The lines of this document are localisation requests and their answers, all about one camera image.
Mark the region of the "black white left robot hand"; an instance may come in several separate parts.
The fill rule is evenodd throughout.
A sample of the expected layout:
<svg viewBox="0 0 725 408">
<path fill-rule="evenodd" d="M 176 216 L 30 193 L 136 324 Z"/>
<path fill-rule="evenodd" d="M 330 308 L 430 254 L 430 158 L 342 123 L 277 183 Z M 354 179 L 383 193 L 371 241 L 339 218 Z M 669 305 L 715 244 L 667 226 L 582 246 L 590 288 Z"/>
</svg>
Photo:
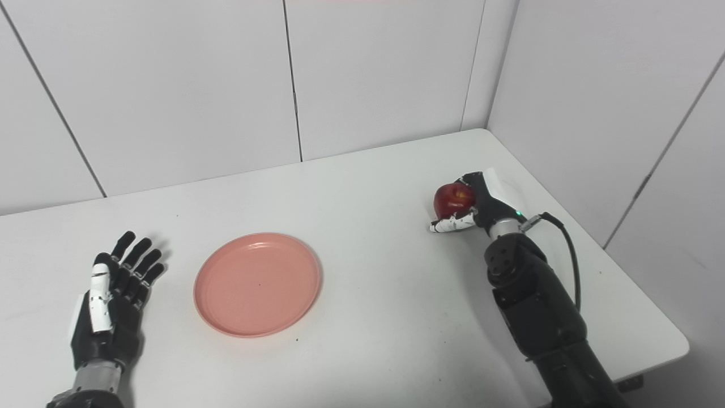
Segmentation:
<svg viewBox="0 0 725 408">
<path fill-rule="evenodd" d="M 96 360 L 125 368 L 137 359 L 143 308 L 164 272 L 161 251 L 152 248 L 150 238 L 137 241 L 132 231 L 111 252 L 96 256 L 71 338 L 75 369 Z"/>
</svg>

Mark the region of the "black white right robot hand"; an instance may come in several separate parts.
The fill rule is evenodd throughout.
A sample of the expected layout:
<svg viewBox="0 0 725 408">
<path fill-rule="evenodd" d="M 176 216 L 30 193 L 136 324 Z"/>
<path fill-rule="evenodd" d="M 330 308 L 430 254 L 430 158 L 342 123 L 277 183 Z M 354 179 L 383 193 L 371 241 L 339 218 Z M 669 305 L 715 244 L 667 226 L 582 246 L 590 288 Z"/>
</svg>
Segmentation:
<svg viewBox="0 0 725 408">
<path fill-rule="evenodd" d="M 437 219 L 428 229 L 433 233 L 448 233 L 479 227 L 489 233 L 502 220 L 523 224 L 526 217 L 504 199 L 500 186 L 493 168 L 463 174 L 440 186 L 433 196 Z"/>
</svg>

